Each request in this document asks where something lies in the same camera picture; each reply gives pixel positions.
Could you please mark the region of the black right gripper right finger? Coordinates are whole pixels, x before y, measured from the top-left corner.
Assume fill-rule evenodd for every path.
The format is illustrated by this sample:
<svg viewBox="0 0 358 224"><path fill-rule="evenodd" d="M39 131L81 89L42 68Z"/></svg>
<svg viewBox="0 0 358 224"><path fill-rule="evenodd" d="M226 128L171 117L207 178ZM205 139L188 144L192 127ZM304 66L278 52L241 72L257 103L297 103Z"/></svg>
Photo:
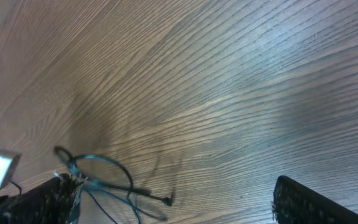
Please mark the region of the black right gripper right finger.
<svg viewBox="0 0 358 224"><path fill-rule="evenodd" d="M273 191L272 219L278 224L358 224L358 214L281 175Z"/></svg>

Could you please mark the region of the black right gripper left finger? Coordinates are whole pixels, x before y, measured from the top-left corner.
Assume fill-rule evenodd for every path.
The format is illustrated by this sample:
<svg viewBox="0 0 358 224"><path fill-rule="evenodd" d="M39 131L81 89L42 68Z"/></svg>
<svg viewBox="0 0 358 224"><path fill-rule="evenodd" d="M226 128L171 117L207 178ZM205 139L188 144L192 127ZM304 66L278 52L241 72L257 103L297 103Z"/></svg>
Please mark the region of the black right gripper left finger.
<svg viewBox="0 0 358 224"><path fill-rule="evenodd" d="M24 194L0 196L0 224L77 223L83 184L60 174Z"/></svg>

